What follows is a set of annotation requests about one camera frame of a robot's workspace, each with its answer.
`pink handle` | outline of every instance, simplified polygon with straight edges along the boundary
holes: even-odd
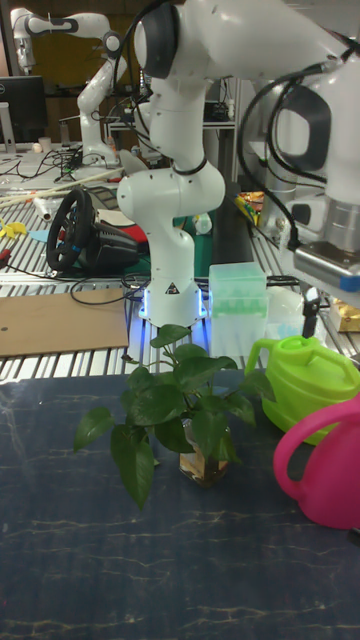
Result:
[[[289,496],[299,500],[302,496],[301,480],[290,480],[287,469],[289,461],[298,446],[314,433],[344,419],[358,418],[360,414],[360,394],[352,400],[320,409],[301,420],[280,440],[273,460],[275,477],[280,487]]]

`white plastic box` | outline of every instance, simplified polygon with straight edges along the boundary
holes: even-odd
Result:
[[[209,288],[211,356],[248,357],[254,342],[265,335],[265,273],[255,262],[212,265]]]

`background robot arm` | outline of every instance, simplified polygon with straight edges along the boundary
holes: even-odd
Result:
[[[120,49],[120,36],[111,30],[109,20],[100,13],[77,13],[66,18],[47,18],[20,8],[11,11],[11,25],[21,69],[28,74],[36,64],[31,38],[50,33],[67,33],[77,38],[99,38],[109,58],[116,58]]]
[[[116,59],[121,47],[121,38],[111,30],[107,17],[98,13],[78,13],[66,18],[51,18],[50,15],[42,18],[23,8],[11,12],[11,23],[19,64],[26,74],[29,74],[36,64],[32,53],[32,37],[60,32],[78,38],[99,38],[102,41],[108,60],[78,98],[83,164],[116,165],[118,160],[113,150],[102,141],[100,121],[93,116],[104,98],[111,93]],[[127,65],[121,58],[116,66],[118,81],[125,73]]]

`watering can handle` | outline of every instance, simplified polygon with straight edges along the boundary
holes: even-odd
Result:
[[[298,446],[320,429],[345,419],[359,418],[359,415],[360,394],[352,400],[316,411],[286,433],[276,448],[273,460],[275,477],[285,493],[295,500],[299,500],[302,496],[301,480],[299,482],[291,480],[287,473],[289,460]]]
[[[267,340],[266,338],[264,338],[263,340],[258,340],[253,344],[248,363],[245,367],[245,375],[255,369],[261,349],[268,349],[269,351],[271,351],[276,343],[277,340]]]

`green watering can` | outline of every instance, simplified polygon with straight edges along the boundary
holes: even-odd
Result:
[[[360,373],[348,358],[321,346],[317,338],[293,336],[285,340],[258,340],[253,345],[245,374],[257,363],[260,350],[269,350],[266,377],[277,402],[263,400],[267,417],[282,431],[310,414],[360,393]],[[318,444],[336,425],[305,442]]]

